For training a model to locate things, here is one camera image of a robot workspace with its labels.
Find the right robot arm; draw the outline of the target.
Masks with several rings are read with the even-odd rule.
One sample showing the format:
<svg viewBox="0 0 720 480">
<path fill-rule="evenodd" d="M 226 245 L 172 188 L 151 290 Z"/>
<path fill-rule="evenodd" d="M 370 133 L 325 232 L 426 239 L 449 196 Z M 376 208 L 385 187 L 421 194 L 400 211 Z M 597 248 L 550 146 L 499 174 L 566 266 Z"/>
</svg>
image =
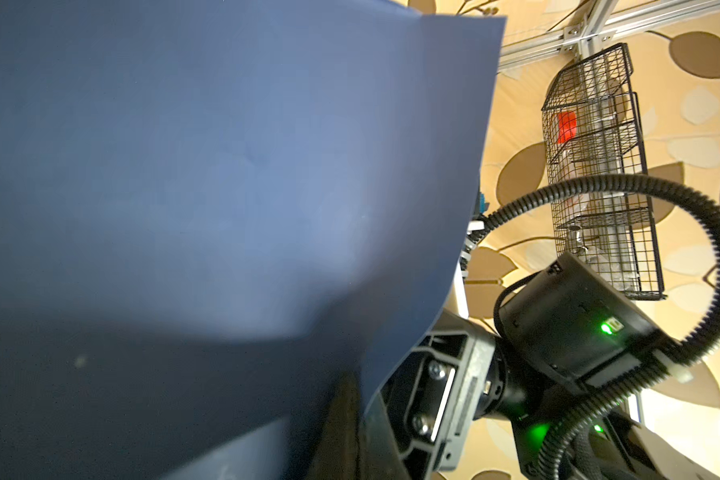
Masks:
<svg viewBox="0 0 720 480">
<path fill-rule="evenodd" d="M 708 235 L 718 267 L 700 323 L 674 340 L 578 257 L 563 253 L 506 289 L 493 332 L 443 313 L 374 399 L 361 438 L 363 479 L 426 479 L 453 469 L 471 424 L 510 422 L 531 479 L 636 479 L 622 434 L 604 439 L 618 459 L 597 457 L 590 435 L 609 427 L 629 396 L 675 377 L 720 346 L 720 204 L 688 186 L 646 175 L 558 182 L 483 220 L 490 233 L 539 206 L 592 193 L 643 194 L 685 210 Z"/>
</svg>

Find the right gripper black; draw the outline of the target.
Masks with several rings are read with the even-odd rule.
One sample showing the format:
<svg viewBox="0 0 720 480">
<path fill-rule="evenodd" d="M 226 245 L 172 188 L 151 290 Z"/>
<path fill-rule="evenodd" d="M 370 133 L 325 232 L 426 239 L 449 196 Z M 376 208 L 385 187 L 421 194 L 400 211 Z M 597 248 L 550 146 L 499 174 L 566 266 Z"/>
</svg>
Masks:
<svg viewBox="0 0 720 480">
<path fill-rule="evenodd" d="M 454 470 L 495 352 L 492 334 L 443 311 L 368 406 L 360 477 L 428 479 Z"/>
</svg>

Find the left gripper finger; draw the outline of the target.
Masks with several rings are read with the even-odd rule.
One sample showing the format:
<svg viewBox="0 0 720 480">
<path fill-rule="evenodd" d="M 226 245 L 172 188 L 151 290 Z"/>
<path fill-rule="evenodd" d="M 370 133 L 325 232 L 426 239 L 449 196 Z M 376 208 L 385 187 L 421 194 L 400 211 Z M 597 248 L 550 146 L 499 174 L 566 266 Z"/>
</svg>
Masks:
<svg viewBox="0 0 720 480">
<path fill-rule="evenodd" d="M 360 393 L 356 376 L 337 384 L 305 479 L 361 479 Z"/>
</svg>

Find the red white object in basket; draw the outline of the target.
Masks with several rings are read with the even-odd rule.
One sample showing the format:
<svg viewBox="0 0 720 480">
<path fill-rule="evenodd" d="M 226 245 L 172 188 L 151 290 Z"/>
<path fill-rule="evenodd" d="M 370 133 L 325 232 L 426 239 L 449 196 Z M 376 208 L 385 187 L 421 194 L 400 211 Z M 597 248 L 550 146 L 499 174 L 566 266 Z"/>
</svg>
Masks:
<svg viewBox="0 0 720 480">
<path fill-rule="evenodd" d="M 578 117 L 576 111 L 561 111 L 556 114 L 556 143 L 564 145 L 577 136 Z"/>
</svg>

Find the light blue wrapping paper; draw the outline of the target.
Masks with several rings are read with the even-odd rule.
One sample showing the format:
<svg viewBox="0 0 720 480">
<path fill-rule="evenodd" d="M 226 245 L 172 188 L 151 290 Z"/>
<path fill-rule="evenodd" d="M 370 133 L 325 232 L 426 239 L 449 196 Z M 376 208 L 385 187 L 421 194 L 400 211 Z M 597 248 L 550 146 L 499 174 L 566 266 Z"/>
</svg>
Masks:
<svg viewBox="0 0 720 480">
<path fill-rule="evenodd" d="M 502 17 L 0 1 L 0 479 L 300 479 L 439 316 Z"/>
</svg>

